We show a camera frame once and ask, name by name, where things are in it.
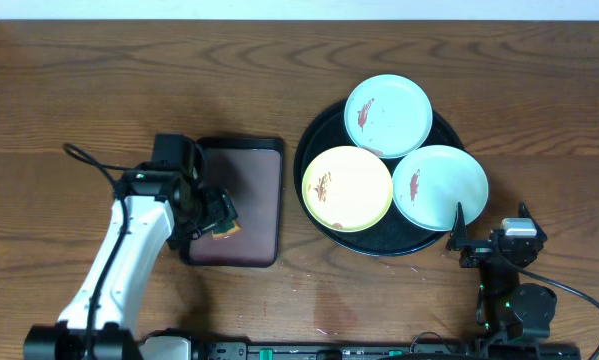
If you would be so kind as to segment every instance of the wood surface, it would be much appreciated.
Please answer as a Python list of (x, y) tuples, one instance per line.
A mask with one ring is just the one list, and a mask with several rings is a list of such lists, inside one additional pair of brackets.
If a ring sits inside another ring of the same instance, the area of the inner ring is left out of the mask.
[[(163, 249), (141, 336), (182, 327), (253, 341), (468, 339), (477, 271), (446, 238), (373, 258), (325, 238), (291, 178), (310, 121), (356, 84), (405, 74), (483, 164), (487, 236), (525, 201), (549, 236), (531, 270), (599, 300), (599, 23), (0, 22), (0, 358), (20, 358), (35, 323), (53, 324), (108, 227), (110, 189), (65, 156), (149, 158), (156, 132), (275, 136), (286, 144), (277, 262), (188, 267)], [(599, 312), (557, 291), (551, 341), (587, 358)]]

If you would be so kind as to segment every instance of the dirty plate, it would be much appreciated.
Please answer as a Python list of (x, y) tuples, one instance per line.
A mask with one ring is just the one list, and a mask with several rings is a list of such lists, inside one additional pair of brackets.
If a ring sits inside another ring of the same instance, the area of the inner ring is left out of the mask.
[(339, 146), (317, 156), (302, 180), (310, 214), (340, 232), (376, 224), (392, 203), (392, 179), (386, 165), (367, 150)]
[(429, 230), (452, 230), (458, 202), (469, 224), (488, 201), (488, 179), (481, 165), (450, 146), (426, 146), (411, 152), (399, 162), (392, 179), (399, 211)]
[(355, 145), (382, 159), (403, 157), (417, 149), (432, 128), (426, 93), (398, 75), (379, 75), (357, 86), (344, 110), (348, 136)]

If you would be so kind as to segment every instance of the wooden table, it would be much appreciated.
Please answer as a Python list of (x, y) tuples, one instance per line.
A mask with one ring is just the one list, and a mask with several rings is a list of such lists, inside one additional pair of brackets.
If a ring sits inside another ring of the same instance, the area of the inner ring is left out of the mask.
[[(467, 339), (475, 270), (443, 238), (411, 256), (337, 246), (303, 213), (292, 160), (307, 125), (363, 79), (411, 77), (491, 182), (472, 232), (526, 201), (549, 235), (530, 267), (599, 300), (599, 24), (516, 22), (0, 22), (0, 358), (53, 324), (108, 227), (102, 161), (149, 158), (157, 132), (286, 143), (277, 262), (182, 265), (163, 249), (138, 332), (182, 327), (253, 341)], [(552, 341), (587, 357), (599, 312), (557, 292)]]

